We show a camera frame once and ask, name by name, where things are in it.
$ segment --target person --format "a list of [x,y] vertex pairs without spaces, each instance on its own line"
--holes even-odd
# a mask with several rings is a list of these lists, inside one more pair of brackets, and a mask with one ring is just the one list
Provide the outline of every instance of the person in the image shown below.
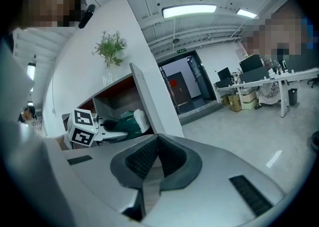
[[86,9],[85,0],[22,0],[2,38],[13,51],[12,33],[33,27],[69,27],[80,21]]
[[24,111],[19,115],[19,122],[25,123],[26,120],[36,119],[35,108],[34,106],[28,106]]

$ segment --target ceiling light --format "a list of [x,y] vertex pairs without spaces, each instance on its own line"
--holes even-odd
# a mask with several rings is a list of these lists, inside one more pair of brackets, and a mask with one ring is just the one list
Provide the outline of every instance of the ceiling light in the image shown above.
[[257,15],[254,14],[254,13],[251,13],[251,12],[248,12],[248,11],[245,11],[245,10],[242,10],[242,9],[238,10],[238,11],[237,11],[237,14],[244,15],[244,16],[248,16],[248,17],[250,17],[250,18],[255,18],[255,17],[257,16]]
[[214,13],[215,10],[216,10],[215,5],[196,4],[196,5],[180,5],[180,6],[164,7],[161,11],[164,18],[169,18],[169,17],[183,15],[183,14]]
[[35,63],[28,63],[28,70],[27,73],[29,77],[33,80],[34,78],[34,71],[35,71]]

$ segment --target white desk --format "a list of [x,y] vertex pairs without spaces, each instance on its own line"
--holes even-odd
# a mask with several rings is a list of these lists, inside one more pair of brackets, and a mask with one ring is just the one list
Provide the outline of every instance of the white desk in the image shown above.
[[281,75],[277,75],[274,79],[267,78],[267,79],[262,79],[259,81],[254,81],[249,83],[235,84],[235,85],[223,87],[223,88],[215,87],[215,92],[216,92],[218,103],[221,103],[219,92],[228,91],[230,89],[237,89],[241,107],[242,109],[244,109],[243,97],[240,91],[241,88],[256,87],[266,83],[285,81],[284,85],[282,85],[282,83],[279,83],[280,100],[281,100],[281,117],[284,117],[287,112],[287,107],[289,107],[287,81],[292,82],[292,81],[298,81],[298,80],[304,80],[304,79],[312,79],[312,78],[316,78],[318,74],[319,74],[319,68],[314,68],[314,69],[300,71],[300,72],[294,72],[292,70],[291,73],[283,73]]

